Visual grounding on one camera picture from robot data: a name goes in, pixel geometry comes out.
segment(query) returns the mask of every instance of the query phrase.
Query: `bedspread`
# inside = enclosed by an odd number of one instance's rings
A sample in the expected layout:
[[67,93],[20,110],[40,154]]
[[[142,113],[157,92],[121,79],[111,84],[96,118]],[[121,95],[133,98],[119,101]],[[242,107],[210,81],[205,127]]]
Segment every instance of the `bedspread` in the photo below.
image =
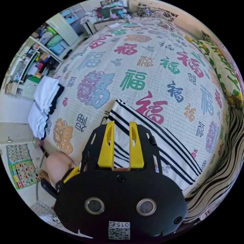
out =
[[[177,168],[162,162],[163,172],[185,197],[196,192],[221,163],[229,105],[214,67],[185,37],[167,25],[142,23],[105,27],[90,37],[57,71],[65,90],[49,117],[47,140],[78,163],[92,130],[121,99],[184,145],[188,159]],[[128,166],[128,152],[119,152],[115,166]],[[200,174],[186,172],[191,162]]]

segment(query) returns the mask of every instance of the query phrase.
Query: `yellow floral fabric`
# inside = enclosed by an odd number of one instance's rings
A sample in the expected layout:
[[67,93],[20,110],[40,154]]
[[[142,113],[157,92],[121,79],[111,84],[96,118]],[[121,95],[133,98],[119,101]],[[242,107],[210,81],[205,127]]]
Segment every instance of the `yellow floral fabric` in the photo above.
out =
[[212,41],[194,40],[189,37],[185,38],[196,46],[213,66],[230,106],[241,110],[243,108],[243,94],[240,84],[235,72],[230,67],[219,48]]

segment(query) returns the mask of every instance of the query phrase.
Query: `bed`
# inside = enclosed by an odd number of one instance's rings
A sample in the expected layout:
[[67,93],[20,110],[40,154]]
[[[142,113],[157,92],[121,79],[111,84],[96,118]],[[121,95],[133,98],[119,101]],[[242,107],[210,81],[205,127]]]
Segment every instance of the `bed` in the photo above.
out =
[[115,167],[128,167],[128,122],[148,127],[160,148],[163,174],[188,202],[185,222],[197,219],[230,189],[213,179],[222,179],[226,168],[233,183],[240,165],[228,166],[243,158],[232,154],[243,96],[238,94],[235,109],[207,45],[163,19],[105,27],[57,70],[55,78],[65,89],[49,116],[45,141],[78,164],[92,130],[114,120]]

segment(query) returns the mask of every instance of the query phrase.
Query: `label sticker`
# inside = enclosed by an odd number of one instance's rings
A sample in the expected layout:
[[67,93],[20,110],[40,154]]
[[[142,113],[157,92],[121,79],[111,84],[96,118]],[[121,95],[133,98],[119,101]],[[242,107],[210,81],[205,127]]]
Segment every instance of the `label sticker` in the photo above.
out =
[[109,221],[110,240],[130,240],[130,222]]

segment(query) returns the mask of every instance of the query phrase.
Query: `colorful poster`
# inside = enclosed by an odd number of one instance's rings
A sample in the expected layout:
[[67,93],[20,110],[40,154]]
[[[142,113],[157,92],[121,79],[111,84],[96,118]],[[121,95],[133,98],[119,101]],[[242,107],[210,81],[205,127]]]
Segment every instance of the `colorful poster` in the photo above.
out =
[[9,164],[31,160],[27,144],[8,145],[6,149]]
[[9,170],[17,190],[37,181],[36,170],[31,160],[9,164]]

